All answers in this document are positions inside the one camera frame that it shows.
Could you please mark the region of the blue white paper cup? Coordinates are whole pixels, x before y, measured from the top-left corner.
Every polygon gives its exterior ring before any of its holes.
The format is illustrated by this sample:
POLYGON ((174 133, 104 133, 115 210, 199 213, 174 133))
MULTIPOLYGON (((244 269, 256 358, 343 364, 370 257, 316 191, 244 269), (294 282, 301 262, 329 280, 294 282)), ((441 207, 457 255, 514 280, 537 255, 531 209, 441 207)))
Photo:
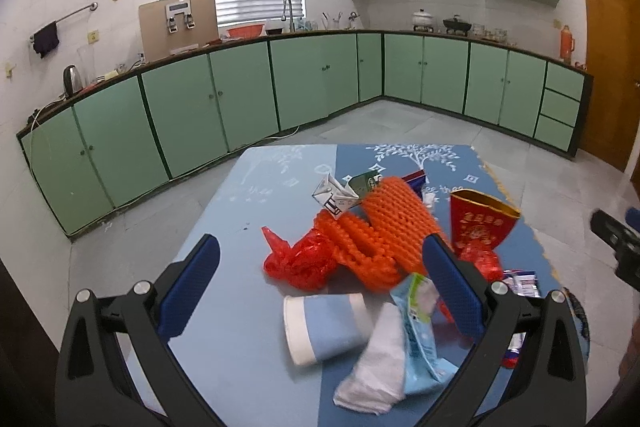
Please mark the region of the blue white paper cup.
POLYGON ((363 295, 312 295, 283 299, 288 352, 296 366, 333 359, 365 345, 373 331, 363 295))

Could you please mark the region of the green silver snack wrapper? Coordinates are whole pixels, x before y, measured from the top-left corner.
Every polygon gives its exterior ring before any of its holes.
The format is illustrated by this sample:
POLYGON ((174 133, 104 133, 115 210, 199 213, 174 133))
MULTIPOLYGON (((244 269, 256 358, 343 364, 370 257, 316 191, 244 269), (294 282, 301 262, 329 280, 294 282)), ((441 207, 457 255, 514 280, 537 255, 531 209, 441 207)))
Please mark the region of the green silver snack wrapper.
POLYGON ((359 199, 364 199, 380 184, 382 176, 377 171, 367 171, 353 176, 347 185, 356 193, 359 199))

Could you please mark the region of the light blue snack wrapper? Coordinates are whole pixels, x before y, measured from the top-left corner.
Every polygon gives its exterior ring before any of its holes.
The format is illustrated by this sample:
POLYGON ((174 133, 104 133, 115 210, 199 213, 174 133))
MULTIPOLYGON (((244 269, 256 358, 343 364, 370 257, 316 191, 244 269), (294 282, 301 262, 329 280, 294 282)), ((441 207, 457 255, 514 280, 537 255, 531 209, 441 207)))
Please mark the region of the light blue snack wrapper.
POLYGON ((439 293, 434 283, 425 275, 412 273, 390 295, 405 332, 405 394, 441 392, 458 368, 437 353, 432 315, 439 293))

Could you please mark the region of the white paper scrap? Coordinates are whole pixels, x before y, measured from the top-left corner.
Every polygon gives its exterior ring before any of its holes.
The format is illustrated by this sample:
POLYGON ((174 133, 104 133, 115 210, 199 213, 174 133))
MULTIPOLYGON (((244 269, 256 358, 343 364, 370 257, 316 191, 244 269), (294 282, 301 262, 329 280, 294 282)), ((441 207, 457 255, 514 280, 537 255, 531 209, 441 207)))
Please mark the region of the white paper scrap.
POLYGON ((341 217, 359 202, 358 194, 349 185, 338 182, 331 173, 322 178, 312 197, 334 219, 341 217))

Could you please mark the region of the red plastic bag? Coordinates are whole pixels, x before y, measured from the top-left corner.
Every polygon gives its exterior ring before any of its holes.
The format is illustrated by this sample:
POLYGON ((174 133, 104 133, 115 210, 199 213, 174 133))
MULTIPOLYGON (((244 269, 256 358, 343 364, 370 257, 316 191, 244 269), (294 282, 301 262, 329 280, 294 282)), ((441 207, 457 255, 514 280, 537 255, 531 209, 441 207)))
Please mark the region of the red plastic bag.
POLYGON ((337 270, 335 245, 319 230, 312 228, 291 245, 270 228, 262 227, 270 254, 262 269, 272 279, 285 281, 300 291, 320 291, 337 270))

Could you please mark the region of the blue white red wrapper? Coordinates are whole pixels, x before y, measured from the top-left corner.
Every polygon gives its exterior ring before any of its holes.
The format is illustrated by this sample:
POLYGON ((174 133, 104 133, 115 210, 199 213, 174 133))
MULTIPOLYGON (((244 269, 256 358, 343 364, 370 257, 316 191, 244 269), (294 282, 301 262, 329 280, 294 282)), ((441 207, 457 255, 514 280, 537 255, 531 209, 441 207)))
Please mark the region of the blue white red wrapper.
MULTIPOLYGON (((533 298, 541 297, 538 277, 534 271, 506 270, 503 272, 502 280, 515 295, 533 298)), ((508 350, 506 350, 506 354, 502 359, 502 366, 506 369, 514 369, 518 364, 525 337, 525 333, 516 333, 512 336, 508 350)))

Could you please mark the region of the steel electric kettle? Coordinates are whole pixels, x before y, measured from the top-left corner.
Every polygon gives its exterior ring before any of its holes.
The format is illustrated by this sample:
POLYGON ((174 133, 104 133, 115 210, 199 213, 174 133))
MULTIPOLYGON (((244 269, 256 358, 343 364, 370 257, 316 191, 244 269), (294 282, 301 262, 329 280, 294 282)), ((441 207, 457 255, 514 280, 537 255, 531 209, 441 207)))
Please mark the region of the steel electric kettle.
POLYGON ((63 70, 63 92, 64 98, 68 100, 74 95, 84 90, 84 83, 76 65, 68 65, 63 70))

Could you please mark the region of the black wok pan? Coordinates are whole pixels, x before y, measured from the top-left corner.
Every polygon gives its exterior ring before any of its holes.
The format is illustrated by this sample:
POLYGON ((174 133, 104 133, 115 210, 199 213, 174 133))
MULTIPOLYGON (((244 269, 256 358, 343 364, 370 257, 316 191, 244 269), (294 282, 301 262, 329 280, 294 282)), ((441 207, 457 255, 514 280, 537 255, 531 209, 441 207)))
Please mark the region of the black wok pan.
POLYGON ((459 15, 453 17, 444 18, 442 20, 446 28, 448 35, 469 35, 469 31, 472 29, 472 25, 465 20, 462 20, 459 15))

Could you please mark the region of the white cooking pot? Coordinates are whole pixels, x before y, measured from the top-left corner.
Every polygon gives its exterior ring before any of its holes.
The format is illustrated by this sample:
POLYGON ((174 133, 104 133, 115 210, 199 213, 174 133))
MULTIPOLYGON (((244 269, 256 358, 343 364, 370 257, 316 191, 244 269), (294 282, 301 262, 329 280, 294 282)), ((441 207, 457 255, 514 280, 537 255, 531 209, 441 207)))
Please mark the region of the white cooking pot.
POLYGON ((412 14, 411 25, 414 31, 435 31, 434 18, 424 9, 420 9, 412 14))

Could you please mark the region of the orange foam fruit net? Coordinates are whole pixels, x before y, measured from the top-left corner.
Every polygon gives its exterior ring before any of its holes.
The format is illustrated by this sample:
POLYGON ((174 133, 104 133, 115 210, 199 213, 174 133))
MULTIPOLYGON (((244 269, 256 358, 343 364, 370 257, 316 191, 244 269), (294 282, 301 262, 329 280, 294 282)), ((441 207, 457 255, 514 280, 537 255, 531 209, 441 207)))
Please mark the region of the orange foam fruit net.
POLYGON ((382 179, 360 204, 363 217, 347 211, 334 218, 322 210, 314 228, 335 247, 334 259, 349 269, 368 291, 385 293, 412 273, 425 275, 422 247, 436 234, 447 234, 409 184, 398 176, 382 179))

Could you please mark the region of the dark hanging towel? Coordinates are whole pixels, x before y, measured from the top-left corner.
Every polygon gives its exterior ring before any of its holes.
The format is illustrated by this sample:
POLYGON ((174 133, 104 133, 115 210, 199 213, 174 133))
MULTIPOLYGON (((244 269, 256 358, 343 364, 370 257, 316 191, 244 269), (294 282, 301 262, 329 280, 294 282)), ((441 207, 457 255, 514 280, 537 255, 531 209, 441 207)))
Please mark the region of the dark hanging towel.
POLYGON ((54 20, 47 26, 40 28, 32 35, 32 48, 40 58, 45 58, 49 53, 53 52, 58 45, 58 22, 54 20))

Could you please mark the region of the blue red snack bag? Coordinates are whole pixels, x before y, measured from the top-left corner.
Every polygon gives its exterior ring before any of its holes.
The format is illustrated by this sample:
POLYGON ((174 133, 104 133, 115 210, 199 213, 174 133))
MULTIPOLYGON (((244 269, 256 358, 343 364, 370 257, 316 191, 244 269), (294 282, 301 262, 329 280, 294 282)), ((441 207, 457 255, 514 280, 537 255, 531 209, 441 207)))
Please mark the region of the blue red snack bag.
POLYGON ((426 174, 423 169, 416 170, 413 173, 407 174, 402 177, 402 181, 406 182, 411 190, 419 197, 422 196, 422 187, 426 182, 426 174))

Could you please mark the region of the black lined trash bin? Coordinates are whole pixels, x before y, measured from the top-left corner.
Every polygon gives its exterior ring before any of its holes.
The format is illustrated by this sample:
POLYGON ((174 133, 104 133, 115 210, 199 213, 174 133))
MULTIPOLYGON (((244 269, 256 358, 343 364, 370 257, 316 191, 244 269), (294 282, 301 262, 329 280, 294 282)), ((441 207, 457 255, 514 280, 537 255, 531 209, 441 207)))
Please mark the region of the black lined trash bin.
POLYGON ((590 355, 590 329, 586 311, 579 299, 567 287, 563 288, 563 293, 567 299, 568 305, 570 306, 570 312, 572 312, 573 315, 580 350, 582 350, 584 365, 588 366, 590 355))

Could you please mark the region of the red gold paper envelope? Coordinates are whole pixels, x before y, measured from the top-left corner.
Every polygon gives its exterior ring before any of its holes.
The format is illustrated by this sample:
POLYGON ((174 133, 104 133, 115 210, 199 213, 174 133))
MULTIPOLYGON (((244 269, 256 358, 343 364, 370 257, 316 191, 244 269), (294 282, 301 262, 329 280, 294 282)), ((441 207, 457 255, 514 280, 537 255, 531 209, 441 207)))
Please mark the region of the red gold paper envelope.
POLYGON ((450 193, 451 242, 461 254, 471 243, 494 251, 521 218, 521 211, 488 194, 462 188, 450 193))

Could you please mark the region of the white tissue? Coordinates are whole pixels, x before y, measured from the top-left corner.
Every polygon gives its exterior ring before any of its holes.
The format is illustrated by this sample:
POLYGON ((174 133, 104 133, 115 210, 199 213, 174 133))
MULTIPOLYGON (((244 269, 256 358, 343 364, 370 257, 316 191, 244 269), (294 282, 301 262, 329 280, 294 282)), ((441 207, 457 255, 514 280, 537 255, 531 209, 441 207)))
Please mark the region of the white tissue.
POLYGON ((359 413, 382 415, 405 399, 405 332, 401 314, 384 303, 366 349, 334 392, 333 403, 359 413))

